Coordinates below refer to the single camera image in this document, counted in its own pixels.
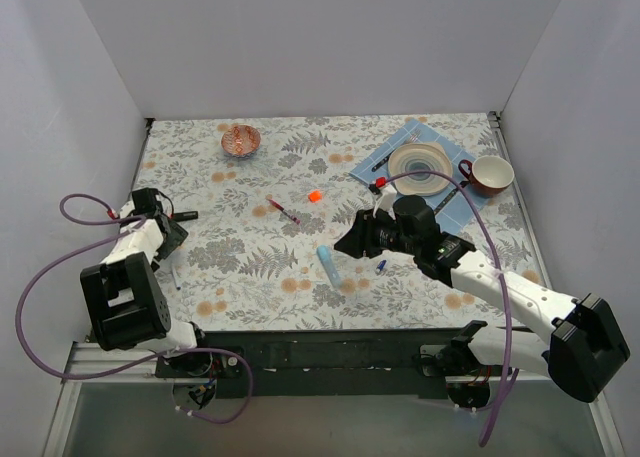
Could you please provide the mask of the light blue highlighter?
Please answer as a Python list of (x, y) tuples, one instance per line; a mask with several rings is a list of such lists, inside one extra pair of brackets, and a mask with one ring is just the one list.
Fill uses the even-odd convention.
[(342, 286), (342, 279), (333, 262), (331, 249), (325, 245), (320, 245), (316, 249), (316, 255), (326, 272), (331, 285), (334, 288), (340, 288)]

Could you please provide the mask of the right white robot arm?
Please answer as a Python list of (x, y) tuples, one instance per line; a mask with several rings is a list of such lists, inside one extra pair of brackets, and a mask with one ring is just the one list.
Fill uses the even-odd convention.
[(355, 259), (385, 251), (410, 255), (425, 276), (526, 326), (513, 334), (485, 327), (459, 338), (452, 360), (464, 374), (508, 357), (510, 367), (548, 376), (572, 398), (591, 403), (630, 357), (606, 300), (594, 294), (577, 299), (498, 269), (472, 243), (442, 231), (432, 208), (418, 196), (400, 198), (390, 212), (357, 211), (334, 248)]

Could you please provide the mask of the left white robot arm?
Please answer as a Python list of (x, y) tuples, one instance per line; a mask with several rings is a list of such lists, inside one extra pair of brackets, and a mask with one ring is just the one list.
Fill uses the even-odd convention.
[(99, 264), (85, 268), (80, 283), (93, 333), (105, 351), (140, 347), (168, 357), (193, 377), (205, 375), (213, 363), (202, 345), (204, 333), (193, 323), (171, 315), (155, 276), (159, 263), (188, 236), (164, 209), (162, 192), (135, 190), (121, 209), (124, 222), (117, 243)]

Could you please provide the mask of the white blue marker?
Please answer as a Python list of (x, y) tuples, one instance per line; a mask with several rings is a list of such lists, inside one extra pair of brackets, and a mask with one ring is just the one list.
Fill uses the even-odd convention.
[(175, 263), (171, 263), (170, 264), (170, 271), (171, 271), (171, 276), (173, 279), (173, 283), (174, 286), (177, 290), (181, 290), (182, 289), (182, 281), (180, 279), (180, 275), (177, 269), (177, 266)]

